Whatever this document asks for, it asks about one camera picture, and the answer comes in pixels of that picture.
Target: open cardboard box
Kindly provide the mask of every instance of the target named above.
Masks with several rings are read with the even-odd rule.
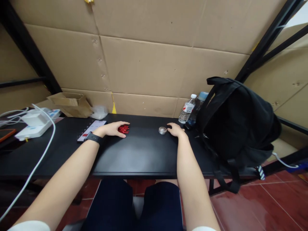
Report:
[[[83,94],[61,92],[47,97],[67,116],[88,118],[92,114],[91,106]]]

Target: white plastic bag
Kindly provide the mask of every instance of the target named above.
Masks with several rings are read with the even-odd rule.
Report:
[[[91,118],[101,120],[108,115],[108,109],[105,106],[94,106],[91,109],[93,111],[90,115]]]

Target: forearm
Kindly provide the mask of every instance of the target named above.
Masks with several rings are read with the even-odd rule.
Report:
[[[187,230],[199,226],[220,230],[202,172],[185,133],[179,136],[177,179],[183,198]]]
[[[16,224],[39,220],[48,224],[51,230],[55,230],[86,181],[98,148],[99,144],[95,141],[85,141],[50,179]]]

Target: desk top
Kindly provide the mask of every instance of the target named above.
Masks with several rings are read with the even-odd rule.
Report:
[[[158,128],[167,127],[169,122],[179,123],[178,119],[108,114],[104,120],[108,123],[130,122],[129,134],[126,134],[125,139],[115,136],[104,138],[92,168],[92,175],[125,179],[176,178],[178,140],[168,132],[161,135]],[[58,122],[54,139],[33,178],[51,178],[81,145],[77,143],[77,138],[92,121],[92,118],[64,118]],[[0,179],[26,178],[42,156],[51,133],[52,127],[41,137],[29,140],[9,154],[0,155]],[[201,140],[196,138],[197,132],[186,133],[204,177],[214,178],[212,161]],[[253,168],[245,169],[240,175],[242,178],[256,177]]]

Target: plastic water bottle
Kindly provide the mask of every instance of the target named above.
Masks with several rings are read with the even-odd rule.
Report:
[[[181,124],[184,124],[187,122],[191,112],[193,111],[193,108],[195,107],[196,103],[195,103],[195,98],[197,97],[197,95],[192,94],[190,96],[190,100],[188,100],[185,104],[184,107],[182,109],[182,112],[180,114],[179,117],[179,122]]]
[[[198,98],[195,100],[195,108],[193,109],[192,113],[190,114],[190,117],[187,121],[187,123],[190,126],[194,126],[196,124],[196,120],[197,120],[197,114],[199,113],[202,104],[204,103],[206,97],[208,96],[208,93],[205,91],[201,91]]]

